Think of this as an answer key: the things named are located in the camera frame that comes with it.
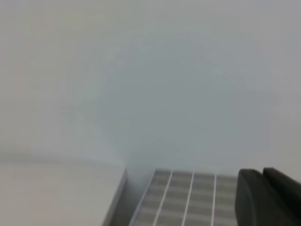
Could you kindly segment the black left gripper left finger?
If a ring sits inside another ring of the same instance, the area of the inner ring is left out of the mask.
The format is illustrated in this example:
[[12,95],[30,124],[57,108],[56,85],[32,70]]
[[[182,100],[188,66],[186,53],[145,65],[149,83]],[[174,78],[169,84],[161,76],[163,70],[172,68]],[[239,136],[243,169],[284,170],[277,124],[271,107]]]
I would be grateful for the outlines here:
[[235,214],[239,226],[263,226],[263,196],[266,186],[263,172],[241,169],[235,200]]

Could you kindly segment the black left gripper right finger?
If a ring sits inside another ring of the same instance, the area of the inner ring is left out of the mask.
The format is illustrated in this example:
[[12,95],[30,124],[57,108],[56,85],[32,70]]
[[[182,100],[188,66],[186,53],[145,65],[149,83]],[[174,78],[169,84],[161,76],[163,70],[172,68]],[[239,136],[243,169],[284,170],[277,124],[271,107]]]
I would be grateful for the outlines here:
[[301,224],[301,184],[275,168],[265,168],[264,226]]

